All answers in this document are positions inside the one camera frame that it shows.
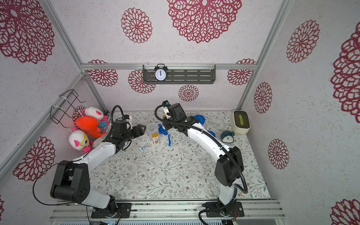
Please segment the clear plastic container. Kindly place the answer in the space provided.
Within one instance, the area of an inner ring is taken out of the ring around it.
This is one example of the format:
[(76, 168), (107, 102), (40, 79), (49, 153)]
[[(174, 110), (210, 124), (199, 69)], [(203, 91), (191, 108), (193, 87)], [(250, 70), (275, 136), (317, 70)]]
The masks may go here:
[(146, 126), (146, 132), (149, 138), (152, 138), (152, 135), (158, 133), (158, 125), (154, 122), (149, 123)]

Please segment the small toothpaste tube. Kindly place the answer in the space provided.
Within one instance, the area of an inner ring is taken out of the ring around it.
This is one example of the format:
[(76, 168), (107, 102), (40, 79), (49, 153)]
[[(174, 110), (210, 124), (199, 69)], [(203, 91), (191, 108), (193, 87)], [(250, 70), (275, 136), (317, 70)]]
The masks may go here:
[(143, 151), (145, 151), (147, 148), (150, 148), (150, 147), (152, 147), (152, 146), (153, 146), (153, 143), (148, 143), (147, 145), (141, 147), (141, 151), (143, 152)]

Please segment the blue toothbrush case back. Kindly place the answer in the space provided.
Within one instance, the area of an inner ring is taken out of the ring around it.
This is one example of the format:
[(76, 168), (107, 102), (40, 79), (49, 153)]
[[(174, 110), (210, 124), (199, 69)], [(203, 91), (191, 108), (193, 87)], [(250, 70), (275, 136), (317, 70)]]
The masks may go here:
[(172, 146), (172, 140), (171, 140), (171, 135), (168, 134), (168, 146), (171, 147)]

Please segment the blue lid front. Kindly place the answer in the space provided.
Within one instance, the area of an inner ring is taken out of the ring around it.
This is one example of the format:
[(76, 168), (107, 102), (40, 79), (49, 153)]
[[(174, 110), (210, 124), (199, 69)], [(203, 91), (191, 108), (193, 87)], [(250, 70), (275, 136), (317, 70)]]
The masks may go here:
[(208, 131), (208, 133), (210, 133), (212, 136), (216, 137), (216, 134), (212, 131)]

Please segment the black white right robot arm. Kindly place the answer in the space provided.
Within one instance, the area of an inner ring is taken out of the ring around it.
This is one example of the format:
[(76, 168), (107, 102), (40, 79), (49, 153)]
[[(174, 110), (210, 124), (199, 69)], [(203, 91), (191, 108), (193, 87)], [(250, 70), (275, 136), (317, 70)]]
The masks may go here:
[(175, 128), (188, 138), (196, 141), (215, 160), (215, 176), (221, 184), (217, 206), (205, 208), (198, 213), (202, 224), (207, 223), (202, 218), (203, 213), (218, 212), (229, 216), (237, 204), (237, 191), (248, 193), (248, 185), (243, 175), (244, 164), (242, 152), (238, 147), (230, 147), (211, 133), (194, 117), (187, 116), (179, 103), (170, 104), (167, 100), (154, 110), (155, 117), (163, 123), (166, 130)]

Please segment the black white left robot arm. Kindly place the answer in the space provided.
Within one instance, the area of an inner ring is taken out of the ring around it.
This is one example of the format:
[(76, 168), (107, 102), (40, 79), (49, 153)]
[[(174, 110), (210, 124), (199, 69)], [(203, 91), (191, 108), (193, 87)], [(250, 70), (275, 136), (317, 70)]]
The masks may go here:
[(72, 161), (56, 164), (56, 171), (50, 196), (68, 203), (78, 203), (94, 209), (94, 218), (114, 218), (122, 215), (112, 195), (100, 193), (91, 188), (89, 173), (103, 161), (127, 148), (126, 143), (145, 134), (146, 126), (131, 127), (129, 116), (122, 114), (114, 120), (111, 116), (111, 128), (103, 142)]

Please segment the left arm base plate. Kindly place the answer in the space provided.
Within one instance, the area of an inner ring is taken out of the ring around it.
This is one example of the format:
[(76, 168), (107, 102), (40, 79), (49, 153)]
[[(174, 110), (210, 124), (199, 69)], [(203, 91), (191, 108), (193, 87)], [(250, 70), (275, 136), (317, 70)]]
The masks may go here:
[(131, 203), (114, 203), (105, 209), (94, 208), (90, 218), (103, 219), (103, 218), (129, 218), (131, 212)]

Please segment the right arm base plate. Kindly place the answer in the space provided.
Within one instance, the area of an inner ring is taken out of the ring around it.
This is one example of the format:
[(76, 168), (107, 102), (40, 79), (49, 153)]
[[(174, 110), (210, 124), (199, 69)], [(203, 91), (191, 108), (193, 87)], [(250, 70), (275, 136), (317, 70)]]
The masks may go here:
[[(203, 206), (205, 207), (206, 210), (217, 209), (220, 207), (220, 205), (217, 202), (206, 202)], [(241, 202), (236, 202), (235, 204), (228, 206), (220, 211), (206, 212), (206, 216), (208, 218), (219, 218), (219, 217), (237, 218), (237, 217), (244, 217), (245, 213)]]

